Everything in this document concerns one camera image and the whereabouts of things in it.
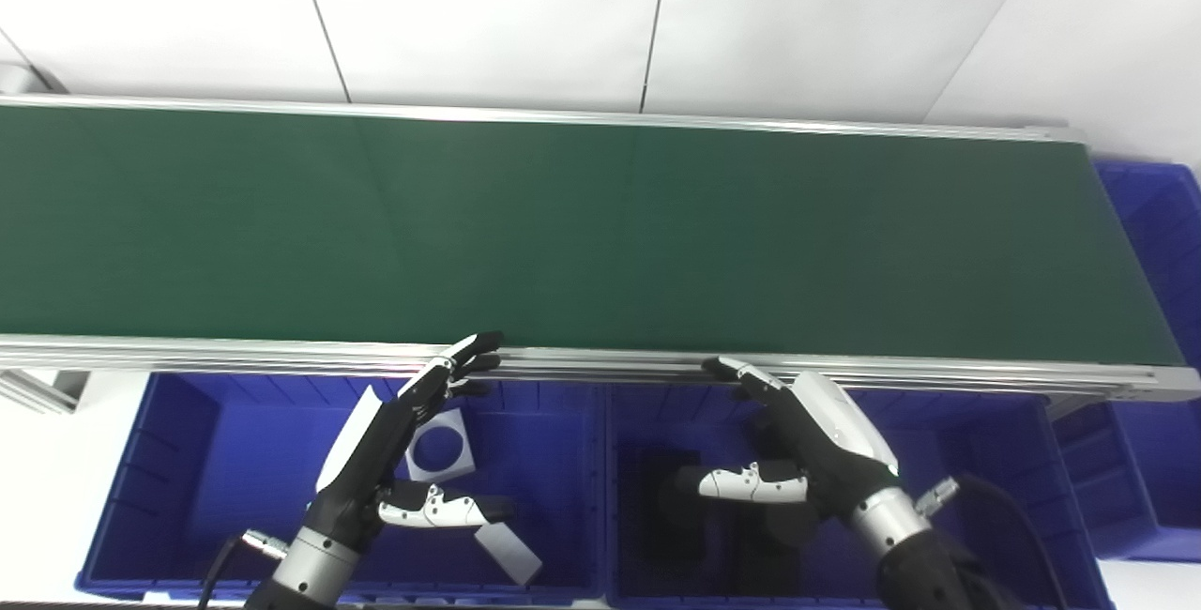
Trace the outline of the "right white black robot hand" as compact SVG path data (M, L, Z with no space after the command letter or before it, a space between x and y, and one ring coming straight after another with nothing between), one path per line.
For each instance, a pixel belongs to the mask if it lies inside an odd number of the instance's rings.
M844 388L805 371L793 383L728 355L703 363L707 373L737 387L767 413L784 460L737 470L683 467L675 485L688 495L758 504L809 504L820 519L837 518L901 540L901 530L927 527L902 490L898 460L873 421Z

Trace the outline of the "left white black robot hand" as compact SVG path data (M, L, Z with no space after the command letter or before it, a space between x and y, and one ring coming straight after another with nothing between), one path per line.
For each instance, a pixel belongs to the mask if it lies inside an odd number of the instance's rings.
M498 366L496 352L503 341L504 333L498 329L480 331L430 358L374 413L342 470L309 506L303 526L321 539L365 554L382 528L376 512L380 495L394 482L396 465L416 430L440 412L455 395L453 388L470 373Z

